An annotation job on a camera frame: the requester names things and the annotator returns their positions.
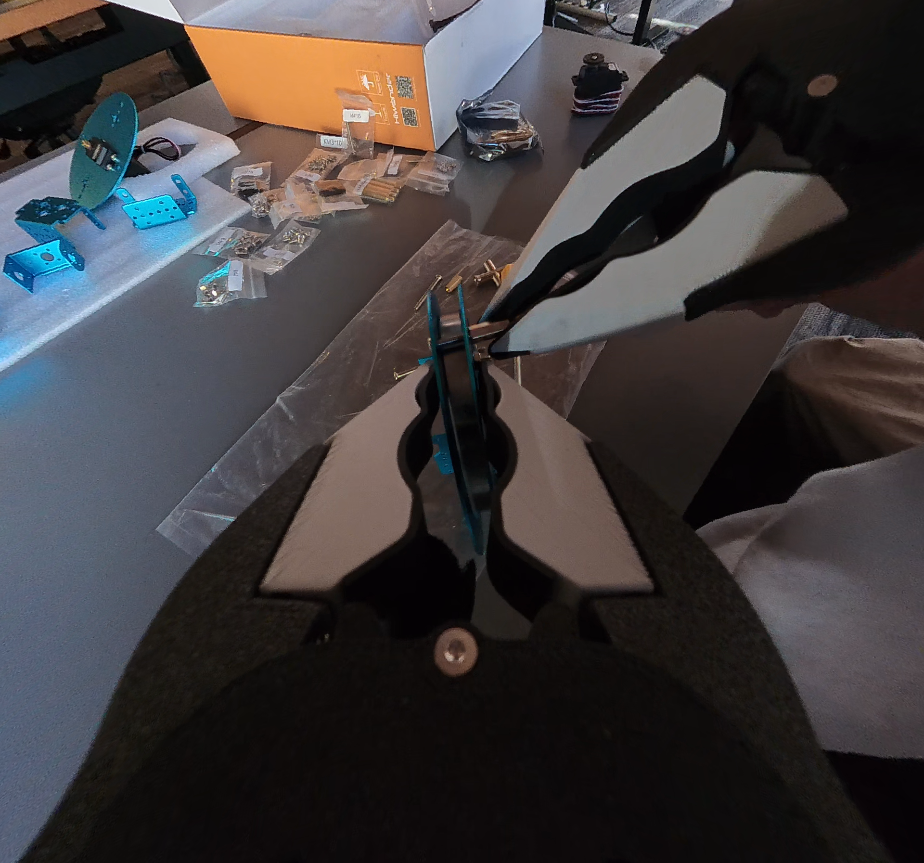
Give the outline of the bag of black parts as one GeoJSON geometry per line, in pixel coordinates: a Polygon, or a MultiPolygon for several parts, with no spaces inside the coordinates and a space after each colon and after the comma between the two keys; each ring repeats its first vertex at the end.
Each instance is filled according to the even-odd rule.
{"type": "Polygon", "coordinates": [[[491,91],[461,102],[456,121],[468,157],[486,163],[516,154],[541,151],[535,126],[525,118],[519,103],[491,100],[491,91]]]}

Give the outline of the pile of small screw bags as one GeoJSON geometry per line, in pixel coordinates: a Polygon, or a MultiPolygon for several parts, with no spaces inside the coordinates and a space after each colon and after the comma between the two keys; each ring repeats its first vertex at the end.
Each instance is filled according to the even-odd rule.
{"type": "Polygon", "coordinates": [[[459,162],[441,153],[376,152],[371,103],[341,94],[346,107],[340,135],[320,134],[308,155],[279,187],[271,187],[270,162],[240,165],[229,183],[250,215],[271,225],[254,231],[225,226],[202,242],[196,253],[220,264],[198,281],[194,306],[217,308],[238,300],[262,298],[265,280],[308,252],[320,235],[321,221],[392,205],[407,189],[445,196],[459,162]]]}

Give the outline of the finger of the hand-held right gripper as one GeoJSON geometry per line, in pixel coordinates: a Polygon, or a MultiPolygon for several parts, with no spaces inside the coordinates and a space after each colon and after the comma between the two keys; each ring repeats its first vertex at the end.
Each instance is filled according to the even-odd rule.
{"type": "Polygon", "coordinates": [[[683,317],[701,286],[847,218],[820,176],[752,170],[710,196],[678,233],[614,258],[588,284],[549,297],[491,346],[495,357],[541,354],[683,317]]]}
{"type": "Polygon", "coordinates": [[[567,272],[603,257],[664,199],[717,175],[725,154],[726,97],[710,80],[693,77],[579,168],[482,319],[511,320],[528,311],[567,272]]]}

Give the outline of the wide blue perforated bracket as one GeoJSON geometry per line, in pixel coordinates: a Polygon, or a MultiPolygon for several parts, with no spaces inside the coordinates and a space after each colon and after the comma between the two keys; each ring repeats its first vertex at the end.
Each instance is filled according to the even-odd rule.
{"type": "Polygon", "coordinates": [[[114,191],[122,202],[122,210],[136,229],[148,230],[187,220],[196,214],[198,200],[185,179],[179,174],[173,174],[171,181],[179,192],[179,198],[163,194],[148,199],[135,199],[124,187],[114,191]]]}

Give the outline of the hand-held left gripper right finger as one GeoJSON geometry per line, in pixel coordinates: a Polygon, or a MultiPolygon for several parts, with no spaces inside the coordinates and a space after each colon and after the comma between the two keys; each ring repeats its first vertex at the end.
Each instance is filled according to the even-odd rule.
{"type": "Polygon", "coordinates": [[[497,593],[529,621],[550,603],[579,613],[600,598],[653,594],[584,435],[497,366],[484,375],[497,593]]]}

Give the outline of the orange and white cardboard box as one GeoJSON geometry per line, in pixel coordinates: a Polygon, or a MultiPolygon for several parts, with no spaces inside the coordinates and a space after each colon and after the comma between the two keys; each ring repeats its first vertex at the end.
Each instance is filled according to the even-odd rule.
{"type": "Polygon", "coordinates": [[[183,25],[229,112],[337,133],[366,97],[377,141],[436,150],[456,108],[540,36],[545,0],[103,0],[183,25]]]}

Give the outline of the teal multi-hole metal bracket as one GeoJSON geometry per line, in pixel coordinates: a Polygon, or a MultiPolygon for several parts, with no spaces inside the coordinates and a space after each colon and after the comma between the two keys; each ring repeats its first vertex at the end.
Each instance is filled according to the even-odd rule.
{"type": "Polygon", "coordinates": [[[15,222],[37,243],[48,243],[55,239],[72,240],[74,231],[83,228],[75,221],[85,216],[99,230],[106,226],[91,209],[81,206],[75,199],[44,197],[30,199],[17,209],[15,222]]]}

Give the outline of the small blue angle bracket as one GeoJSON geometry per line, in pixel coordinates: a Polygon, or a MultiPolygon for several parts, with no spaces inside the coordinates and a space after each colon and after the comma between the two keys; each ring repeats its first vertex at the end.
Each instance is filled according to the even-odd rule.
{"type": "Polygon", "coordinates": [[[75,245],[59,236],[7,254],[3,273],[10,281],[33,294],[40,278],[69,269],[83,271],[85,263],[85,257],[75,245]]]}

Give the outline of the black servo motor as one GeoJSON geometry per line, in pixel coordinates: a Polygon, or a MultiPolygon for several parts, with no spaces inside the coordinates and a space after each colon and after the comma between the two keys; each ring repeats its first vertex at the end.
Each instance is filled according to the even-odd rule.
{"type": "Polygon", "coordinates": [[[98,137],[82,138],[79,143],[91,163],[106,173],[117,173],[129,178],[150,173],[141,163],[141,148],[133,148],[126,156],[108,141],[98,137]]]}
{"type": "Polygon", "coordinates": [[[574,85],[571,112],[576,116],[610,116],[620,106],[629,74],[602,52],[583,57],[574,85]]]}

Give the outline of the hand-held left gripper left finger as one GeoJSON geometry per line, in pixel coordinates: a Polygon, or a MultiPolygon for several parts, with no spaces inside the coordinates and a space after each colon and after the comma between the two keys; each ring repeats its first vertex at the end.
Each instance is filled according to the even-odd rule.
{"type": "Polygon", "coordinates": [[[429,533],[419,484],[438,401],[420,366],[331,437],[260,594],[361,603],[399,638],[468,621],[473,565],[429,533]]]}

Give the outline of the large clear plastic bag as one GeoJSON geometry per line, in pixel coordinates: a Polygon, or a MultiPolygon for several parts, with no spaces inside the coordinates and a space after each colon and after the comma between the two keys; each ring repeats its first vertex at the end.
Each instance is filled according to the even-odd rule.
{"type": "Polygon", "coordinates": [[[468,317],[477,321],[491,299],[475,273],[491,260],[516,261],[524,246],[445,222],[371,297],[319,356],[218,460],[157,526],[157,532],[192,558],[312,446],[397,386],[396,372],[428,356],[424,288],[437,274],[461,276],[468,317]]]}

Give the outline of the grey desk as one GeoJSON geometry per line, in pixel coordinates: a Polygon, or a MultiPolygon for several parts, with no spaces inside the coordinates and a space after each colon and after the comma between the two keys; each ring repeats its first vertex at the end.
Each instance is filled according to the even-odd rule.
{"type": "Polygon", "coordinates": [[[445,221],[529,241],[606,122],[570,111],[591,51],[632,78],[656,60],[545,27],[498,85],[541,155],[465,160],[447,197],[336,216],[266,299],[194,309],[185,255],[2,374],[2,861],[52,813],[191,563],[156,526],[445,221]]]}

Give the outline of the white foam sheet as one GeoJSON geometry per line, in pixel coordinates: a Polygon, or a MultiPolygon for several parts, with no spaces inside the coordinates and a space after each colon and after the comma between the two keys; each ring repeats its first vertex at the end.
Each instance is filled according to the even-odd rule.
{"type": "Polygon", "coordinates": [[[198,200],[196,213],[186,221],[139,230],[123,211],[121,201],[113,198],[97,212],[104,230],[82,214],[65,228],[66,237],[85,259],[84,270],[67,265],[42,275],[36,280],[33,292],[2,275],[2,370],[247,212],[242,200],[205,177],[221,164],[237,158],[239,149],[235,141],[176,118],[165,118],[144,133],[189,145],[191,150],[176,164],[128,180],[126,188],[135,199],[177,194],[171,176],[178,174],[198,200]]]}

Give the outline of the wood-edged desk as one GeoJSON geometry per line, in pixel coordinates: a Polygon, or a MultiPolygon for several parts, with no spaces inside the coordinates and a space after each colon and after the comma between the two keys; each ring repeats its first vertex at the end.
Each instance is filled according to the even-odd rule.
{"type": "Polygon", "coordinates": [[[162,52],[188,86],[210,78],[176,22],[100,0],[2,0],[2,144],[56,146],[106,75],[162,52]]]}

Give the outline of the blue round turntable base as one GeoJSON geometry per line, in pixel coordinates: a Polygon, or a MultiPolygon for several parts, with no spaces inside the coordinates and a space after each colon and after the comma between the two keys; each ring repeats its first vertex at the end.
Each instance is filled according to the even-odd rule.
{"type": "Polygon", "coordinates": [[[488,541],[494,469],[488,447],[487,384],[478,343],[468,339],[463,288],[455,293],[457,310],[442,313],[434,292],[426,303],[431,363],[447,449],[461,512],[472,543],[483,554],[488,541]]]}

